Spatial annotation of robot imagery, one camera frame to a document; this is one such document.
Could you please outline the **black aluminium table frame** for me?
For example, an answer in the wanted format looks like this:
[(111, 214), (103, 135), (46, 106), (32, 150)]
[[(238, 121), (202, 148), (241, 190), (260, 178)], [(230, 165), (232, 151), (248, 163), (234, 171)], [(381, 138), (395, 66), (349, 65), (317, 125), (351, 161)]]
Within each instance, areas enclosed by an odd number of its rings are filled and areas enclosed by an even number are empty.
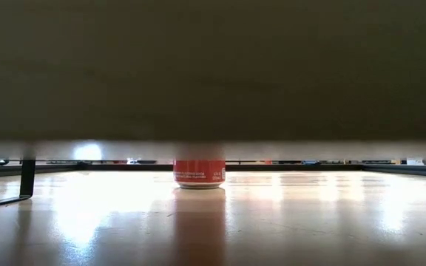
[[(172, 171), (171, 165), (38, 165), (37, 174), (56, 173), (65, 171)], [(388, 174), (410, 174), (426, 176), (426, 166), (409, 165), (227, 165), (230, 172), (257, 171), (369, 171)], [(0, 177), (18, 176), (21, 166), (0, 166)]]

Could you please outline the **orange-red Fanta can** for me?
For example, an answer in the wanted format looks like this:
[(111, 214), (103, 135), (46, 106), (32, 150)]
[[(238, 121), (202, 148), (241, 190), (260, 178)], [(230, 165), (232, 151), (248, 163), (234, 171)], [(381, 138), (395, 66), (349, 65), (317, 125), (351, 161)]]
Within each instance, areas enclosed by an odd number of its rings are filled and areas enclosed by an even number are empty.
[(226, 180), (226, 161), (175, 160), (173, 173), (181, 188), (218, 188)]

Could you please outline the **wooden shelf black metal legs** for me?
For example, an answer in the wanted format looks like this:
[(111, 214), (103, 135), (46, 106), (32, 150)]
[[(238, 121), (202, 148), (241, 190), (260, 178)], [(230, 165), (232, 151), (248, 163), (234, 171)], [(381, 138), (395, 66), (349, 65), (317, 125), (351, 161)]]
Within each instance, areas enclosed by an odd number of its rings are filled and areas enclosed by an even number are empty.
[(426, 0), (0, 0), (0, 158), (426, 159)]

